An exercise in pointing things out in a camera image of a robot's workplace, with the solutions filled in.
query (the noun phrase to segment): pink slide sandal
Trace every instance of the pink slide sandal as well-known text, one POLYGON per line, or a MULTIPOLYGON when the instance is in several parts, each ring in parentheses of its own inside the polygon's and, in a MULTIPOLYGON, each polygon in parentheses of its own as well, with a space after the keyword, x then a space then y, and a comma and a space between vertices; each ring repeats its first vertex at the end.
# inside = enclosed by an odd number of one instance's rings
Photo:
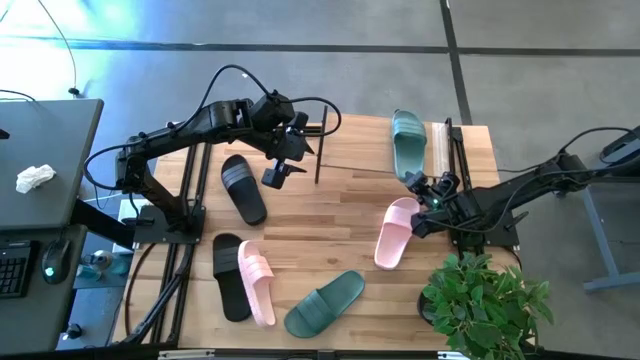
POLYGON ((276 316, 269 293, 274 276, 267 259, 260 255, 253 242, 244 241, 238 248, 238 265, 253 318, 258 326, 274 325, 276 316))
POLYGON ((411 238, 411 215, 420 211, 420 204, 412 198, 394 201, 384 214, 384 222, 374 261, 379 268, 393 270, 411 238))

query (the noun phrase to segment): black slide sandal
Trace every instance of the black slide sandal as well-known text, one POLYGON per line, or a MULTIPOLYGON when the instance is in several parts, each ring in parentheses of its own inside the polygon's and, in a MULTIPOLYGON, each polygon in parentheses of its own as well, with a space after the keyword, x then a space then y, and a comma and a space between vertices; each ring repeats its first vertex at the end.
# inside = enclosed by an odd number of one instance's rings
POLYGON ((238 267, 238 247, 241 243, 242 240, 233 234, 220 234, 213 240, 213 277, 220 287, 224 317, 233 322, 251 316, 238 267))
POLYGON ((222 184, 231 196, 240 216, 249 225, 258 225, 267 218, 256 179, 247 160, 233 155, 222 164, 222 184))

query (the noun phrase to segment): keyboard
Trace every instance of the keyboard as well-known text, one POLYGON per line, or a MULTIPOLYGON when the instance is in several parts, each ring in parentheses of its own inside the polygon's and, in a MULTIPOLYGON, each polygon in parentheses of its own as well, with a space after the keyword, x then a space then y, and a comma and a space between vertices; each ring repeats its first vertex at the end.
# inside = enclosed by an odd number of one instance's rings
POLYGON ((24 297, 33 268, 34 241, 0 242, 0 299, 24 297))

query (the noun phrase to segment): slide sandal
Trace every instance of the slide sandal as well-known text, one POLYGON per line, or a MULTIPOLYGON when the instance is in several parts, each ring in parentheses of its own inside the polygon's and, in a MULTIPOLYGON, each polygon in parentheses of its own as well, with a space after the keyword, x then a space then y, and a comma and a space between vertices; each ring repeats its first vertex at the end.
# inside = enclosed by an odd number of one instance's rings
POLYGON ((394 201, 384 214, 382 230, 378 237, 374 262, 379 268, 393 270, 411 238, 411 215, 420 211, 420 204, 412 198, 394 201))
POLYGON ((251 316, 238 266, 240 244, 242 240, 233 234, 220 234, 213 240, 213 277, 220 287, 224 317, 233 322, 251 316))
POLYGON ((393 165, 398 180, 404 182, 407 171, 424 171, 427 135, 424 124, 413 113, 396 110, 391 119, 393 165))
POLYGON ((244 222, 258 225, 267 218, 267 208, 258 191, 256 179, 242 155, 233 155, 222 164, 222 184, 244 222))
POLYGON ((251 313, 258 326, 272 326, 276 323, 276 315, 271 305, 269 284, 273 281, 273 273, 258 247, 251 241, 245 241, 238 248, 238 264, 244 291, 249 299, 251 313))
POLYGON ((345 271, 321 289, 307 295, 284 318, 287 331, 310 338, 329 327, 364 290, 364 279, 353 270, 345 271))

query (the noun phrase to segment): plant pot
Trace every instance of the plant pot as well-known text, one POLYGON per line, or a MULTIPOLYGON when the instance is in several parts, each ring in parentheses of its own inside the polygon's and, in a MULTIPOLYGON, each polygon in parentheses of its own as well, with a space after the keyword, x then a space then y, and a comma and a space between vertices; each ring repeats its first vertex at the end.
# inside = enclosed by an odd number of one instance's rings
POLYGON ((429 325, 433 326, 433 321, 424 317, 424 314, 422 313, 422 309, 424 309, 424 306, 430 303, 431 303, 431 300, 427 299, 427 297, 424 296, 424 294, 422 294, 422 291, 421 291, 420 296, 418 297, 418 314, 420 315, 422 320, 426 321, 429 325))

